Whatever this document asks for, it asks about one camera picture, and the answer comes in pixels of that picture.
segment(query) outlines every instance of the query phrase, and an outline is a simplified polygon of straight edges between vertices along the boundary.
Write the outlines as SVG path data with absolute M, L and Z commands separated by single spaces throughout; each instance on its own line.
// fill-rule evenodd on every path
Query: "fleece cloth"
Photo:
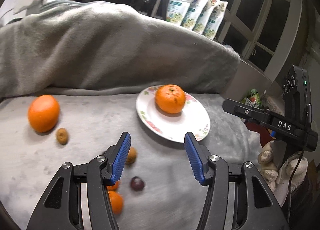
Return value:
M 159 84 L 221 93 L 239 55 L 180 26 L 109 2 L 54 1 L 0 28 L 0 97 L 139 93 Z

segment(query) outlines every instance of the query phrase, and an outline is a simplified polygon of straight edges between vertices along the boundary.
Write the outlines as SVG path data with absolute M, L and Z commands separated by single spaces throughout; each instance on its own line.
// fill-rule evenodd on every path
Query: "snack bag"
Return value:
M 195 27 L 193 28 L 193 31 L 199 34 L 202 34 L 204 31 L 205 26 L 207 26 L 209 17 L 213 11 L 213 9 L 217 6 L 217 4 L 221 0 L 208 0 L 206 5 L 204 6 L 200 16 L 198 17 Z
M 213 12 L 208 20 L 208 24 L 204 29 L 203 35 L 209 39 L 214 39 L 219 26 L 223 20 L 224 14 L 226 13 L 228 2 L 220 1 L 219 4 L 213 9 Z
M 169 0 L 166 21 L 180 26 L 192 1 L 193 0 Z
M 208 0 L 193 0 L 182 21 L 182 26 L 192 30 Z
M 262 104 L 260 101 L 259 94 L 257 92 L 257 89 L 252 89 L 248 92 L 248 98 L 250 100 L 250 106 L 255 108 L 261 108 Z

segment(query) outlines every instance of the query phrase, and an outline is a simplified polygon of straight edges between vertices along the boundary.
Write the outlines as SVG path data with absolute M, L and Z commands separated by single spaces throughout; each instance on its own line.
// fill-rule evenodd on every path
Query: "floral pattern plate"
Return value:
M 174 142 L 184 143 L 187 132 L 193 132 L 197 141 L 204 139 L 210 130 L 210 118 L 203 105 L 186 93 L 186 103 L 180 113 L 165 113 L 154 99 L 159 87 L 146 88 L 137 97 L 136 109 L 142 122 L 154 133 Z

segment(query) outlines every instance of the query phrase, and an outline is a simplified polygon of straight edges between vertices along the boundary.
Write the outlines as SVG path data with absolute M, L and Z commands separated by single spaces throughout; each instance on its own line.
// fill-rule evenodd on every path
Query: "grape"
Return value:
M 135 176 L 131 179 L 130 187 L 135 191 L 141 191 L 144 188 L 144 182 L 141 178 Z

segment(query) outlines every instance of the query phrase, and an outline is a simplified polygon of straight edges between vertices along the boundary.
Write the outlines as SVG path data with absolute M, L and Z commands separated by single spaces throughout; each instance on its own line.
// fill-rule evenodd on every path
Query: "orange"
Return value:
M 123 199 L 122 197 L 115 191 L 108 191 L 110 202 L 111 202 L 111 208 L 115 215 L 118 215 L 122 211 L 123 207 Z
M 57 100 L 51 95 L 42 95 L 30 104 L 28 120 L 35 131 L 47 132 L 57 124 L 59 112 Z
M 167 84 L 156 92 L 156 103 L 166 113 L 178 113 L 182 110 L 186 101 L 186 95 L 181 87 Z
M 118 180 L 113 186 L 106 186 L 107 190 L 116 190 L 119 187 L 120 180 Z

